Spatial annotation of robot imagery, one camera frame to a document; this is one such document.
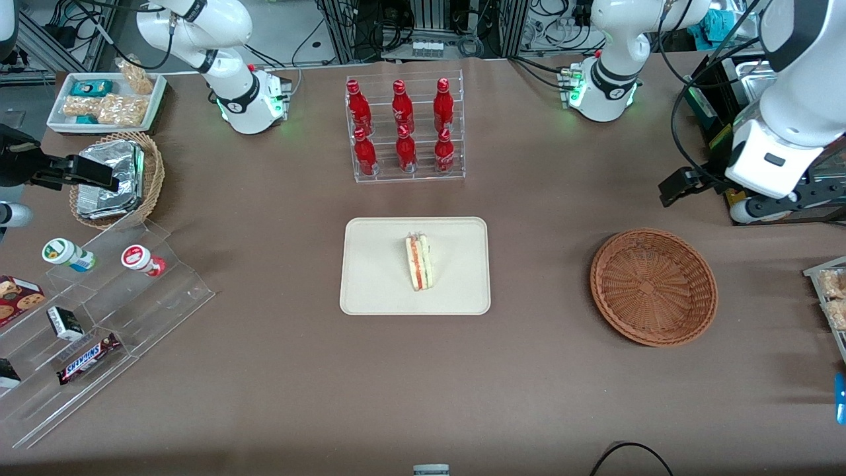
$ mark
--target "small box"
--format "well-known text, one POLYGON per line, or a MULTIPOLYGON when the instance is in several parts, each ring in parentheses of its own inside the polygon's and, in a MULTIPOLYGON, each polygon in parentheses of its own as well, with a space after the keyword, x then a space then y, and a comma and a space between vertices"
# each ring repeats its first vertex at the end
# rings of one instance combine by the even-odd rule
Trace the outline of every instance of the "small box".
POLYGON ((59 306, 53 306, 47 309, 47 316, 50 318, 50 325, 53 327, 53 332, 59 339, 78 340, 85 335, 82 330, 80 322, 76 320, 74 313, 67 309, 62 309, 59 306))
POLYGON ((39 285, 0 275, 0 327, 44 301, 39 285))
POLYGON ((13 389, 20 384, 20 377, 8 359, 0 358, 0 387, 13 389))

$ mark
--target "wicker basket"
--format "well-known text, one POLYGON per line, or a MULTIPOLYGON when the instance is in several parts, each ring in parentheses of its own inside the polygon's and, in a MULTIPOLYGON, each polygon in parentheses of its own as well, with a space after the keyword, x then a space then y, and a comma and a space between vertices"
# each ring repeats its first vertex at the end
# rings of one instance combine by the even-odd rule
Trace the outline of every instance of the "wicker basket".
POLYGON ((660 230, 629 230, 606 241, 593 258, 591 293, 614 329, 647 346, 686 344, 717 313, 717 283, 705 259, 660 230))
MULTIPOLYGON (((142 132, 118 132, 110 134, 97 141, 98 144, 103 142, 118 141, 125 139, 127 141, 136 141, 144 150, 144 192, 143 202, 134 213, 138 213, 142 218, 147 218, 152 213, 153 208, 158 202, 159 193, 162 191, 162 182, 164 182, 164 162, 162 155, 156 147, 156 143, 142 132)), ((105 230, 114 222, 121 219, 123 216, 109 217, 107 219, 88 220, 80 217, 76 212, 76 200, 79 198, 80 188, 77 185, 70 187, 70 212, 82 224, 99 230, 105 230)))

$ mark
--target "red bottle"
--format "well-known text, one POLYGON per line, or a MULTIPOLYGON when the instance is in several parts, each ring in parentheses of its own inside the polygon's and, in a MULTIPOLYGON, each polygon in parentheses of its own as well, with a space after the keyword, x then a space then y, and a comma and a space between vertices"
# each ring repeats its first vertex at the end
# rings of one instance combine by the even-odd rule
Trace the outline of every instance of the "red bottle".
POLYGON ((417 146, 411 138, 409 127, 400 125, 397 129, 397 155, 399 156, 399 167, 403 172, 411 174, 417 170, 417 146))
POLYGON ((435 131, 453 128, 453 103, 453 95, 449 94, 449 80, 441 78, 437 81, 435 96, 435 131))
POLYGON ((435 144, 435 169, 438 172, 448 172, 453 167, 453 147, 452 141, 449 140, 449 129, 441 130, 437 135, 437 144, 435 144))
POLYGON ((415 133, 415 112, 411 107, 411 98, 405 92, 405 82, 396 80, 393 82, 393 118, 397 121, 397 127, 407 125, 409 133, 415 133))
POLYGON ((349 111, 353 114, 353 124, 365 130, 368 136, 373 134, 373 114, 370 112, 370 104, 357 80, 347 81, 347 92, 349 93, 349 111))
POLYGON ((376 148, 373 142, 367 138, 363 127, 356 127, 355 132, 355 158, 359 161, 359 169, 364 175, 376 175, 379 173, 379 164, 376 163, 376 148))

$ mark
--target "clear acrylic shelf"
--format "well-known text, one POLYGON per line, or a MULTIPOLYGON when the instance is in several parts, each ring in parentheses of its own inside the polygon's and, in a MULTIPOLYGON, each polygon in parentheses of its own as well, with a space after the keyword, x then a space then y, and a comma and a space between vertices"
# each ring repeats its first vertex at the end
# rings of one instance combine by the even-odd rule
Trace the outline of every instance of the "clear acrylic shelf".
POLYGON ((466 176, 466 152, 464 149, 464 75, 461 69, 430 71, 425 73, 389 73, 381 75, 347 76, 347 80, 357 80, 361 92, 370 103, 373 114, 374 133, 370 137, 376 148, 376 160, 379 173, 368 176, 359 170, 355 160, 355 129, 352 113, 349 111, 349 94, 345 96, 344 109, 347 111, 349 128, 349 151, 353 159, 353 173, 358 183, 381 183, 410 180, 463 179, 466 176), (453 95, 452 140, 455 147, 455 162, 452 169, 444 174, 435 170, 435 131, 434 102, 437 93, 437 80, 449 79, 449 90, 453 95), (412 138, 417 146, 417 170, 407 174, 399 167, 397 156, 397 125, 393 119, 393 82, 405 81, 405 88, 414 107, 415 132, 412 138))
POLYGON ((0 357, 21 378, 13 389, 0 388, 0 426, 13 447, 33 446, 214 297, 200 276, 179 261, 167 237, 149 220, 121 219, 82 246, 97 256, 91 271, 51 268, 37 282, 47 299, 0 329, 0 357), (123 250, 136 243, 164 258, 164 273, 151 278, 121 264, 123 250), (85 336, 74 342, 57 338, 47 318, 52 306, 72 311, 85 336), (110 333, 122 345, 59 385, 56 372, 110 333))

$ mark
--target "table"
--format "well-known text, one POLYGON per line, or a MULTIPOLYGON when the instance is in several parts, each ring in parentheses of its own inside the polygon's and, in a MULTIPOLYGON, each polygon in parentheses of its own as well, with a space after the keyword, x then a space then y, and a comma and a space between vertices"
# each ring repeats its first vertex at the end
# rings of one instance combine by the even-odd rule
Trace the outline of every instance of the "table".
MULTIPOLYGON (((692 70, 700 54, 671 59, 692 70)), ((710 193, 662 208, 657 184, 684 164, 668 127, 679 84, 659 57, 642 78, 631 109, 597 124, 506 61, 308 69, 290 120, 258 136, 221 121, 201 77, 170 78, 152 219, 219 294, 35 448, 3 446, 0 473, 387 475, 447 462, 456 476, 578 475, 615 440, 652 446, 679 474, 842 473, 842 366, 801 270, 846 254, 843 231, 732 227, 710 193), (356 185, 345 76, 457 66, 467 179, 356 185), (430 215, 487 222, 490 312, 343 314, 347 222, 430 215), (683 237, 717 278, 717 319, 686 346, 627 341, 591 300, 596 249, 642 226, 683 237)), ((48 133, 43 148, 92 142, 48 133)), ((30 188, 24 202, 38 220, 0 249, 12 275, 43 273, 36 255, 55 235, 95 234, 66 192, 30 188)), ((662 471, 636 448, 605 466, 662 471)))

